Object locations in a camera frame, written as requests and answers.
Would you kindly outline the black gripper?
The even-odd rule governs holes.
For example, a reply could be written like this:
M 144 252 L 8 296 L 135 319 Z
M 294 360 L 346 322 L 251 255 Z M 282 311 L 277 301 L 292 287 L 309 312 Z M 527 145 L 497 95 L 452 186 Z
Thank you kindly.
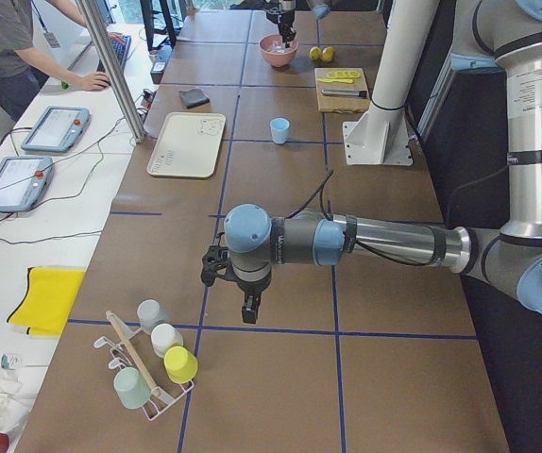
M 296 31 L 293 29 L 295 12 L 293 10 L 283 11 L 271 8 L 265 15 L 272 24 L 277 26 L 284 47 L 289 48 L 296 37 Z
M 272 266 L 265 264 L 259 269 L 245 270 L 233 264 L 232 268 L 239 288 L 245 293 L 241 309 L 242 321 L 245 324 L 256 324 L 262 293 L 271 282 Z

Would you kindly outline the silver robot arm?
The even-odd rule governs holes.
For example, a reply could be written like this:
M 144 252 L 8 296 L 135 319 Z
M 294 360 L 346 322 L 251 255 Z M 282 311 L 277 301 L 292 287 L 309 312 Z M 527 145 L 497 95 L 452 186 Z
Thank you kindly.
M 307 0 L 306 4 L 317 20 L 325 18 L 331 12 L 331 1 Z M 263 1 L 262 9 L 267 19 L 277 26 L 282 42 L 288 48 L 296 37 L 296 1 Z
M 445 266 L 542 314 L 542 1 L 459 1 L 450 48 L 454 71 L 506 74 L 509 220 L 498 229 L 444 229 L 329 214 L 302 206 L 287 217 L 243 204 L 225 217 L 225 243 L 211 247 L 201 278 L 244 292 L 253 324 L 272 268 L 334 265 L 370 252 L 411 266 Z

